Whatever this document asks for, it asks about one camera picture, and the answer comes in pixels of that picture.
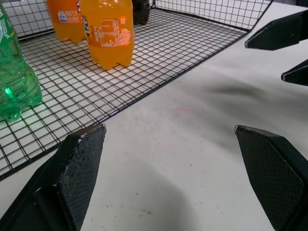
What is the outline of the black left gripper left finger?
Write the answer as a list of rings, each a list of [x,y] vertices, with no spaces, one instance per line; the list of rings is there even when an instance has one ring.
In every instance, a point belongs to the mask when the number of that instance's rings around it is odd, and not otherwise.
[[[80,231],[96,184],[105,124],[69,134],[0,219],[0,231]]]

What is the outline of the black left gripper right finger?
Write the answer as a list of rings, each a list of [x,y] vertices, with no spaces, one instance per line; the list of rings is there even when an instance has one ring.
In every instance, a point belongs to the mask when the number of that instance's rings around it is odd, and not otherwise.
[[[275,231],[308,231],[308,160],[283,136],[236,125],[249,182]]]

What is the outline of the dark cola bottle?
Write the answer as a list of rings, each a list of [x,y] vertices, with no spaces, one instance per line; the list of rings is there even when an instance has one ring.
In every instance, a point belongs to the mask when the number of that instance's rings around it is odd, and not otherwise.
[[[132,0],[133,23],[135,25],[145,25],[148,22],[150,13],[150,0]]]

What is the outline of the green plastic soda bottle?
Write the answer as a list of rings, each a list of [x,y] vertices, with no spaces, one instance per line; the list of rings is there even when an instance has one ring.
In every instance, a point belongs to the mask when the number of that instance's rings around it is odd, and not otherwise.
[[[0,3],[0,117],[17,120],[42,101],[37,75],[25,62],[14,27]]]

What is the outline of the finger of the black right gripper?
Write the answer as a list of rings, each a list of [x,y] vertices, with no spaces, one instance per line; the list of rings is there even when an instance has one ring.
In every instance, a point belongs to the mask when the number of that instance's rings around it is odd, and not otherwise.
[[[306,39],[308,39],[308,10],[267,23],[245,42],[245,47],[274,51]]]
[[[302,86],[308,86],[308,59],[282,73],[281,80]]]

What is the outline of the orange soda bottle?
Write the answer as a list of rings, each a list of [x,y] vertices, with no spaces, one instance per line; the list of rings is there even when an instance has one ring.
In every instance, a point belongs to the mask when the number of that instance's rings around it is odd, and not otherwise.
[[[104,70],[131,64],[134,50],[132,0],[80,0],[90,55]]]
[[[79,44],[86,38],[80,0],[46,0],[51,23],[57,38]]]

